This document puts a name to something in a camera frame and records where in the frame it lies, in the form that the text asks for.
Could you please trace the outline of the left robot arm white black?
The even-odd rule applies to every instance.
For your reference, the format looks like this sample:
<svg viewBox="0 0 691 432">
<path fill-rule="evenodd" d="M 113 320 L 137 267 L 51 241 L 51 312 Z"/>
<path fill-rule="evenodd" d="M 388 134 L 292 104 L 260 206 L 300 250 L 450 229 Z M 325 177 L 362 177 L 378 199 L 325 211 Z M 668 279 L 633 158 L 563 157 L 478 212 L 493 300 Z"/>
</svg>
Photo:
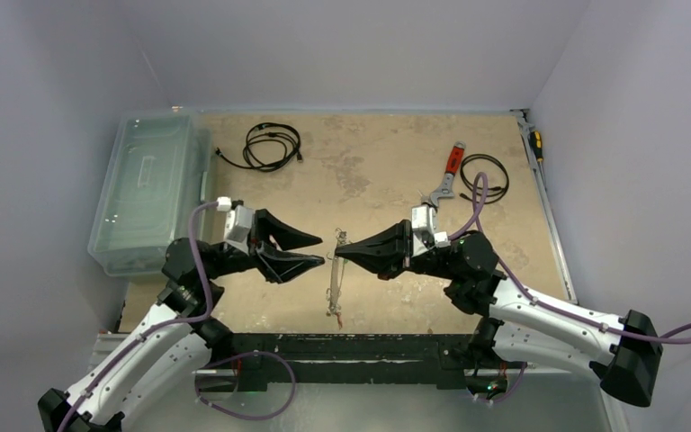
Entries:
<svg viewBox="0 0 691 432">
<path fill-rule="evenodd" d="M 301 253 L 321 241 L 228 197 L 199 205 L 187 236 L 168 246 L 166 286 L 138 326 L 85 377 L 40 397 L 44 430 L 122 431 L 191 372 L 242 360 L 233 332 L 211 315 L 224 293 L 214 279 L 256 270 L 269 283 L 290 282 L 323 265 Z"/>
</svg>

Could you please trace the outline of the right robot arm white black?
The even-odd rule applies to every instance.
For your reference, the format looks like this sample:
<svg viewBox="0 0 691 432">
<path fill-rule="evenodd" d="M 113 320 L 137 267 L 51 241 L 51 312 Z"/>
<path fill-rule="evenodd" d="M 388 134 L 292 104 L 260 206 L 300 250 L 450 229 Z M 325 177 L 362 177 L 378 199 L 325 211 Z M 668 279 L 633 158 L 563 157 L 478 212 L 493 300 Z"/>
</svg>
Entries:
<svg viewBox="0 0 691 432">
<path fill-rule="evenodd" d="M 629 405 L 651 405 L 663 354 L 651 318 L 637 310 L 619 316 L 585 309 L 525 287 L 504 273 L 478 230 L 450 239 L 403 220 L 338 246 L 335 254 L 381 280 L 410 272 L 448 281 L 444 295 L 452 305 L 493 326 L 469 343 L 478 365 L 515 362 L 523 354 L 529 363 L 586 373 Z"/>
</svg>

